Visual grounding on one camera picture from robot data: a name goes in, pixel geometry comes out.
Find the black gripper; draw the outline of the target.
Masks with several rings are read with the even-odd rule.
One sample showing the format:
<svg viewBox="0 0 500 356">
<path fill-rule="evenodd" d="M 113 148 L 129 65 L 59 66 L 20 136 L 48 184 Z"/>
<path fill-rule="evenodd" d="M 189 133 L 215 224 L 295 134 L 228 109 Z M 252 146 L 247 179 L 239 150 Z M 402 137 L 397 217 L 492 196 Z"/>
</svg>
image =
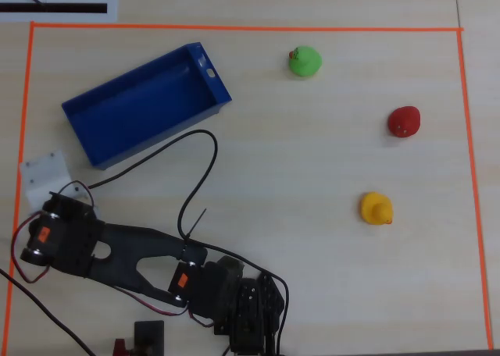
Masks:
<svg viewBox="0 0 500 356">
<path fill-rule="evenodd" d="M 273 277 L 261 273 L 244 278 L 224 319 L 214 324 L 216 335 L 229 337 L 231 353 L 277 353 L 277 335 L 285 299 Z"/>
</svg>

